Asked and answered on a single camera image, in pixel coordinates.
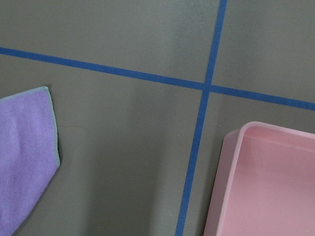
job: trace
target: purple cloth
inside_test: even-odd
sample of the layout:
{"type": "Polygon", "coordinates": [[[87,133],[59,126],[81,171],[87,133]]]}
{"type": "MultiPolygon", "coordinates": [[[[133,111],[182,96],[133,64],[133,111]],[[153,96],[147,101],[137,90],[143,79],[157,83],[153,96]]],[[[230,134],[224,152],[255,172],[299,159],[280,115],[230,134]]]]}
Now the purple cloth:
{"type": "Polygon", "coordinates": [[[0,99],[0,236],[16,231],[59,165],[47,87],[0,99]]]}

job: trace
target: blue tape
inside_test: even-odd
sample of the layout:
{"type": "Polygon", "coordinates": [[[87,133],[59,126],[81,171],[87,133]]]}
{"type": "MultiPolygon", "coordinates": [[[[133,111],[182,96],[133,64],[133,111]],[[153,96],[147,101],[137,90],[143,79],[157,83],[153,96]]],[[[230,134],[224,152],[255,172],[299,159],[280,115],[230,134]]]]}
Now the blue tape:
{"type": "Polygon", "coordinates": [[[285,106],[297,107],[297,108],[303,108],[303,109],[315,111],[315,103],[312,103],[312,102],[305,102],[305,101],[300,101],[300,100],[295,100],[295,99],[290,99],[290,98],[285,98],[285,97],[267,95],[267,94],[258,93],[258,92],[249,92],[245,90],[239,90],[235,88],[226,88],[226,87],[221,87],[221,86],[216,86],[216,85],[211,85],[210,91],[215,92],[215,93],[225,94],[225,95],[243,97],[243,98],[248,98],[248,99],[253,99],[253,100],[258,100],[258,101],[270,102],[270,103],[281,104],[285,106]]]}
{"type": "Polygon", "coordinates": [[[120,68],[106,66],[106,65],[59,58],[59,57],[48,56],[48,55],[43,55],[43,54],[38,54],[38,53],[30,53],[30,52],[15,50],[15,49],[0,47],[0,54],[19,57],[19,58],[38,60],[38,61],[43,61],[43,62],[49,62],[53,64],[58,64],[58,65],[66,65],[66,66],[81,68],[85,70],[98,71],[98,72],[103,72],[103,73],[108,73],[108,74],[113,74],[113,75],[131,77],[131,78],[140,79],[140,80],[153,81],[153,82],[158,82],[162,84],[175,85],[175,86],[180,86],[180,87],[185,87],[185,88],[190,88],[190,89],[203,90],[204,88],[204,84],[199,83],[199,82],[176,79],[172,77],[154,75],[154,74],[138,72],[138,71],[133,71],[133,70],[120,69],[120,68]]]}
{"type": "Polygon", "coordinates": [[[212,77],[216,65],[216,59],[219,49],[219,42],[223,27],[223,20],[225,15],[227,0],[220,0],[220,5],[218,9],[218,15],[216,20],[216,26],[213,34],[211,50],[209,54],[207,72],[205,77],[205,88],[201,95],[200,106],[198,111],[198,117],[195,127],[195,132],[192,140],[190,157],[187,167],[186,179],[184,184],[183,196],[181,201],[181,206],[179,210],[177,226],[175,236],[182,236],[184,232],[184,226],[187,216],[187,210],[189,205],[189,199],[191,194],[191,187],[193,182],[193,176],[196,169],[197,157],[199,152],[200,140],[202,135],[203,124],[206,116],[207,105],[210,95],[210,87],[212,82],[212,77]]]}

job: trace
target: pink plastic bin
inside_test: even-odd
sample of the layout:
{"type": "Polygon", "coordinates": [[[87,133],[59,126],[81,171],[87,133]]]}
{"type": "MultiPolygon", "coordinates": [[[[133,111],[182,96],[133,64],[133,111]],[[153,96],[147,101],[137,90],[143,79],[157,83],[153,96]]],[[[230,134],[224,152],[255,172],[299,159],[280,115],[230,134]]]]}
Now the pink plastic bin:
{"type": "Polygon", "coordinates": [[[315,135],[260,122],[228,133],[204,236],[315,236],[315,135]]]}

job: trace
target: gray table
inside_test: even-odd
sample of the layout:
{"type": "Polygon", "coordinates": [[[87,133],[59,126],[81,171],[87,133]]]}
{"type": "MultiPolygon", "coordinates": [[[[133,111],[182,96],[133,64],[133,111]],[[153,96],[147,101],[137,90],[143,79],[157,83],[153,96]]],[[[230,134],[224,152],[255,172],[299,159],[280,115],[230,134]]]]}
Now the gray table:
{"type": "MultiPolygon", "coordinates": [[[[0,47],[203,83],[218,7],[1,1],[0,47]]],[[[314,111],[259,101],[263,93],[315,107],[314,8],[313,0],[228,2],[185,236],[202,235],[227,132],[258,120],[315,133],[314,111]],[[237,97],[244,90],[257,94],[237,97]]],[[[202,91],[14,55],[0,61],[0,97],[49,87],[62,158],[15,235],[173,236],[202,91]]]]}

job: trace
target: microfiber cloth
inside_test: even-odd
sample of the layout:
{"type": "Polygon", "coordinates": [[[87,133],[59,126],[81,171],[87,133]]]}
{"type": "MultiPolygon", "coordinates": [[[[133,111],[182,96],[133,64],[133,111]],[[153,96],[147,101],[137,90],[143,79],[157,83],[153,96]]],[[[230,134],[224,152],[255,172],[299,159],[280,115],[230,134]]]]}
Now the microfiber cloth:
{"type": "Polygon", "coordinates": [[[59,165],[47,87],[0,99],[0,236],[17,230],[59,165]]]}

